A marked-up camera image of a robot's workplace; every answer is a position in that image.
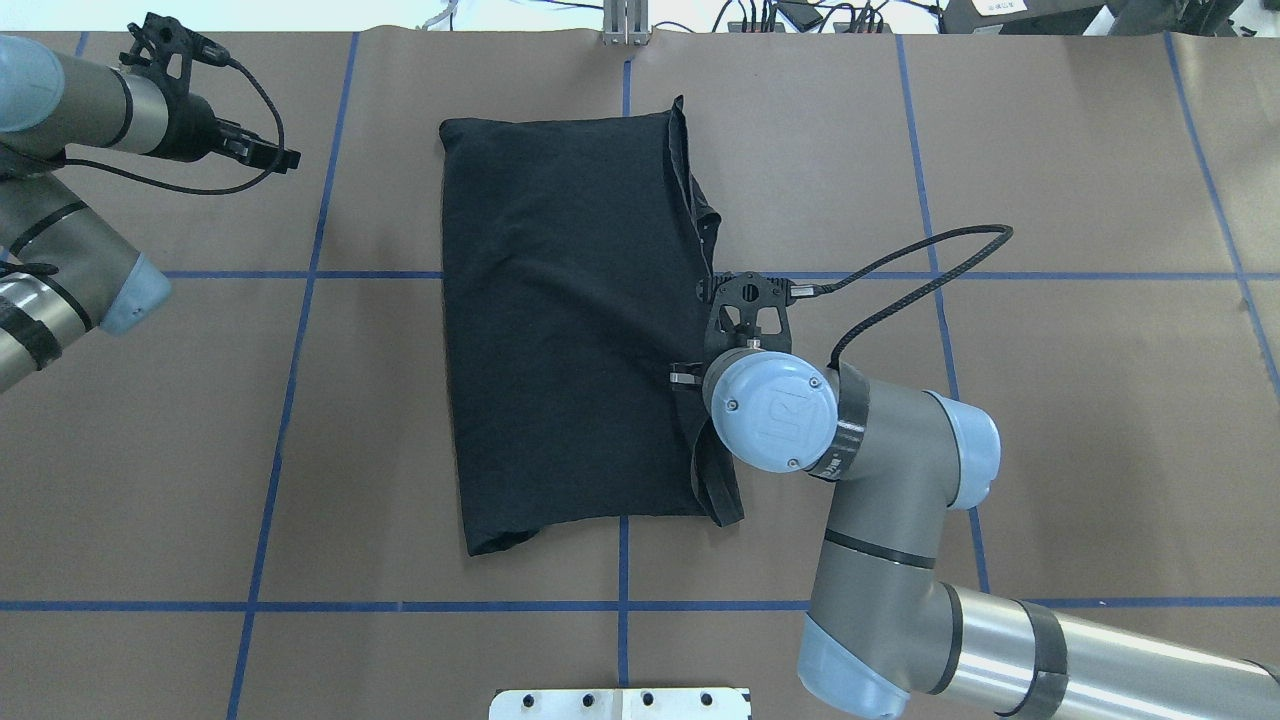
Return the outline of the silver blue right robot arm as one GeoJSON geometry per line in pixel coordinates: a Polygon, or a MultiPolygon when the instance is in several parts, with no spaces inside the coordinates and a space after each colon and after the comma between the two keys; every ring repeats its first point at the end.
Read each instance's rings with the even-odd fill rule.
{"type": "Polygon", "coordinates": [[[797,676],[828,706],[897,719],[915,693],[1000,719],[1275,719],[1277,667],[1124,632],[934,574],[945,516],[975,507],[1001,441],[980,409],[777,351],[676,365],[712,438],[833,496],[797,676]]]}

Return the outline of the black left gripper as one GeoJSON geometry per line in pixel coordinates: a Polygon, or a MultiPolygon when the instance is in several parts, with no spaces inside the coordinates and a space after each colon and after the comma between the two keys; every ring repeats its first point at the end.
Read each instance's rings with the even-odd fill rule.
{"type": "Polygon", "coordinates": [[[166,131],[155,147],[155,156],[192,163],[210,152],[257,170],[285,174],[300,167],[301,154],[280,149],[232,120],[215,117],[210,104],[198,95],[166,101],[166,131]]]}

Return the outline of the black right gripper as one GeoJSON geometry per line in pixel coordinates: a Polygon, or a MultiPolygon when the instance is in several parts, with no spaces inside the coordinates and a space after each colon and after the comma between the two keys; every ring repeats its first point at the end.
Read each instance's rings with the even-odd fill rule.
{"type": "Polygon", "coordinates": [[[700,393],[707,378],[705,363],[672,363],[668,373],[668,386],[673,392],[700,393]]]}

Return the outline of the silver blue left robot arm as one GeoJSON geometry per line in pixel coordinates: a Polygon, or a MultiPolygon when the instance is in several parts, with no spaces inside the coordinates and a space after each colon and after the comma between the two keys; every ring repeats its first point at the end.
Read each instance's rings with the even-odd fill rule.
{"type": "Polygon", "coordinates": [[[216,154],[256,170],[297,169],[282,114],[275,138],[223,119],[191,88],[193,64],[246,65],[178,19],[129,24],[115,67],[3,37],[1,387],[10,389],[92,331],[120,336],[172,293],[172,282],[59,177],[70,146],[193,163],[216,154]]]}

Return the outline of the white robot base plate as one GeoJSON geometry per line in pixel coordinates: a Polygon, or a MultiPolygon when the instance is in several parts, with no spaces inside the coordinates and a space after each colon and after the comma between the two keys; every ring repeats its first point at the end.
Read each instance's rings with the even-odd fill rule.
{"type": "Polygon", "coordinates": [[[732,687],[509,689],[489,719],[753,719],[750,691],[732,687]]]}

